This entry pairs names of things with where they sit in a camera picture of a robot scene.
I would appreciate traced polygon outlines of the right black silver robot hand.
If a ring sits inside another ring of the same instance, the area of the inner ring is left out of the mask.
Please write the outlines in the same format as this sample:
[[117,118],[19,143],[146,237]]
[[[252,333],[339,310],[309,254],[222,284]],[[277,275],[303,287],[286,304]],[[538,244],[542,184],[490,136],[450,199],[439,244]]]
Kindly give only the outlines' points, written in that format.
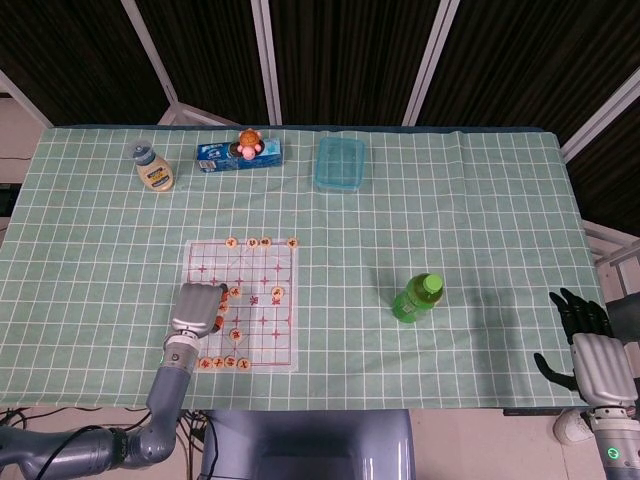
[[549,382],[576,392],[593,408],[634,406],[639,394],[631,366],[605,310],[566,288],[551,292],[549,298],[560,315],[573,370],[570,374],[557,372],[536,353],[539,372]]

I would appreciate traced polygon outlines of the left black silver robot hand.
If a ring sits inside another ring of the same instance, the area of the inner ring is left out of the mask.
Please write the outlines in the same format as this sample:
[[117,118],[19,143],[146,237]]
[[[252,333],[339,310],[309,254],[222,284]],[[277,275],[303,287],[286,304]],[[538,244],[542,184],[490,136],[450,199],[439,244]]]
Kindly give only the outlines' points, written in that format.
[[218,332],[224,323],[219,307],[227,293],[228,287],[224,283],[184,283],[172,312],[172,329],[191,332],[197,338]]

